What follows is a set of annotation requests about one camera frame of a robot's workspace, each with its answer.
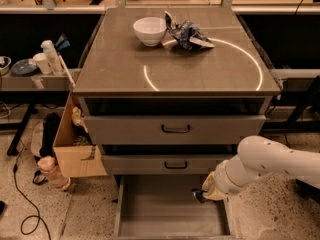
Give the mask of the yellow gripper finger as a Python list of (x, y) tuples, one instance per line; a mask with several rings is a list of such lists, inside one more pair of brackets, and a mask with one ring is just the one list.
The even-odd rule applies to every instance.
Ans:
[(220, 201), (227, 197), (226, 194), (222, 193), (217, 188), (213, 188), (204, 193), (204, 197), (213, 201)]
[(215, 189), (215, 172), (211, 171), (202, 184), (202, 189), (206, 192)]

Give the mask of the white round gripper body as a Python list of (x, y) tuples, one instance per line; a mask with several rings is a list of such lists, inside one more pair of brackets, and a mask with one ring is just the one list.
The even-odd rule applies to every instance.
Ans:
[(216, 188), (225, 195), (237, 195), (248, 184), (248, 175), (239, 159), (224, 160), (215, 169)]

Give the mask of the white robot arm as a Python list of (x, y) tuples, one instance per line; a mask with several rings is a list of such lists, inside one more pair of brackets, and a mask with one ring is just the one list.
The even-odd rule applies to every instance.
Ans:
[(320, 154), (293, 150), (261, 136), (249, 136), (237, 154), (219, 163), (202, 185), (206, 200), (238, 195), (249, 184), (283, 173), (316, 189), (320, 188)]

